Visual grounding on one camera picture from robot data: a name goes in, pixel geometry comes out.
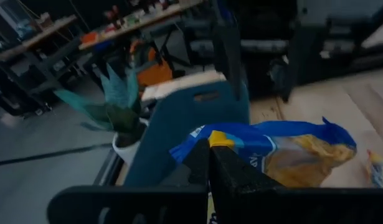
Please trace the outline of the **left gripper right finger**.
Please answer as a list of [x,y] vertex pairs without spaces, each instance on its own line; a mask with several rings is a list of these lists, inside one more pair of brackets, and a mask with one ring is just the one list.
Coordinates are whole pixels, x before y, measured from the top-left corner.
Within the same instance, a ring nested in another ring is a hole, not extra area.
[[211,147],[209,180],[222,190],[269,190],[285,186],[256,170],[227,146]]

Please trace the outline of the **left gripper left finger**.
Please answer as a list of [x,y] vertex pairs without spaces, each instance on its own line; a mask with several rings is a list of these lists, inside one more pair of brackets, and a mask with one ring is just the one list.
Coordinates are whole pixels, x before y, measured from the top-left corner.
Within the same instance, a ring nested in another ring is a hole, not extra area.
[[190,184],[207,186],[209,178],[209,142],[207,139],[200,139],[187,157],[183,164],[190,169],[188,181]]

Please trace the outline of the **blue Maruchan noodle packet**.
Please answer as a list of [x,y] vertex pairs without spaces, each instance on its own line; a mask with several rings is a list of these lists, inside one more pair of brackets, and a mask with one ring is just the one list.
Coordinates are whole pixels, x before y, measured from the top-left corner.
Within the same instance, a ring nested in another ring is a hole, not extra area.
[[243,161],[286,187],[319,187],[334,168],[357,153],[356,142],[349,133],[327,119],[322,124],[207,124],[189,133],[169,153],[180,163],[200,139],[207,139],[211,147],[229,147]]

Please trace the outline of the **orange chicken Maruchan noodle packet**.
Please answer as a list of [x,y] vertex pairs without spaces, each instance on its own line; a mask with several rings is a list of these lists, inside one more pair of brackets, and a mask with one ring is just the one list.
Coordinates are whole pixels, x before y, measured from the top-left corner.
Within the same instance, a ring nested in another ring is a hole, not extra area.
[[370,150],[367,153],[366,169],[369,182],[373,187],[383,188],[383,156]]

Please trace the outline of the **teal plant in white pot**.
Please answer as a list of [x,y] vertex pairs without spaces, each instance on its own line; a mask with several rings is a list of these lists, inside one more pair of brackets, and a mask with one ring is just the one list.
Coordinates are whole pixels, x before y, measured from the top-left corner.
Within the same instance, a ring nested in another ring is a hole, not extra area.
[[142,107],[136,72],[121,63],[107,63],[106,74],[100,75],[105,102],[94,103],[69,90],[54,94],[75,111],[86,115],[92,124],[80,125],[90,131],[113,132],[112,147],[129,167],[138,151],[148,121],[141,118]]

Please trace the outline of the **orange shop vacuum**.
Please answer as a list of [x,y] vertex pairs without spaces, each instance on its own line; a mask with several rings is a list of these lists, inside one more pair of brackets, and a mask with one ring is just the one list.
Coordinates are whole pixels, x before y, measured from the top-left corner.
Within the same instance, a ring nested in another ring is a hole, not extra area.
[[140,86],[146,87],[169,81],[173,71],[156,50],[154,42],[134,40],[129,49],[129,65],[136,72]]

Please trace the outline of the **wooden workbench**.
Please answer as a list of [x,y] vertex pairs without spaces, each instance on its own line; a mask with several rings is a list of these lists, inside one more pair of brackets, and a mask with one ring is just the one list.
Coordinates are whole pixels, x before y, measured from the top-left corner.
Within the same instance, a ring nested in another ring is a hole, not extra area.
[[142,15],[141,12],[134,12],[133,15],[138,19],[138,22],[134,24],[129,24],[128,22],[125,25],[121,26],[120,29],[113,30],[105,34],[103,31],[97,32],[97,36],[91,42],[82,43],[78,46],[79,50],[86,50],[94,45],[100,44],[102,42],[113,40],[123,34],[130,33],[136,29],[142,29],[148,26],[152,26],[157,22],[161,22],[170,17],[177,16],[178,14],[184,12],[187,9],[190,9],[198,4],[201,4],[204,0],[186,0],[185,2],[179,2],[169,6],[167,9],[159,8],[157,4],[157,10],[154,12]]
[[71,23],[75,22],[76,20],[77,20],[77,17],[75,15],[71,15],[69,17],[63,17],[61,19],[56,20],[55,22],[53,22],[51,26],[48,26],[46,29],[38,33],[36,36],[28,40],[22,41],[19,45],[1,52],[0,62],[8,60],[17,55],[23,54],[24,52],[27,52],[34,45],[48,38],[52,34],[58,32],[61,28],[69,26]]

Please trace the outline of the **black aluminium table frame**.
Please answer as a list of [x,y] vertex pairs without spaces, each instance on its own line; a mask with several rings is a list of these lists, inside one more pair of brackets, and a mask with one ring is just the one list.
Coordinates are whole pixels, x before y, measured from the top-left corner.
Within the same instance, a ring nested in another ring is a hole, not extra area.
[[115,185],[123,164],[123,159],[113,149],[110,149],[93,184],[102,186]]

